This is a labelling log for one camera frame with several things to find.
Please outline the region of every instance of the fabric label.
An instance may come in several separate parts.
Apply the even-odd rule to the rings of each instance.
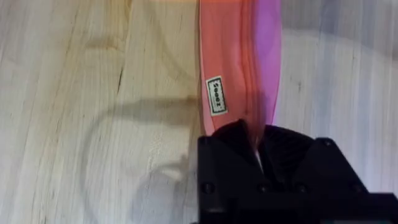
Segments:
[[[216,116],[227,113],[221,76],[206,80],[206,84],[211,115]]]

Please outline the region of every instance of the screw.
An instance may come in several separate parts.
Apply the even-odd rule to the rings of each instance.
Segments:
[[[257,190],[260,192],[260,193],[266,193],[267,191],[268,191],[268,187],[265,185],[265,184],[258,184],[257,185]]]

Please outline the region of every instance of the wooden surface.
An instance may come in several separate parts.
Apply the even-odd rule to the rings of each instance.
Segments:
[[[282,0],[275,123],[398,192],[398,4]],[[0,223],[189,223],[195,1],[0,0]]]

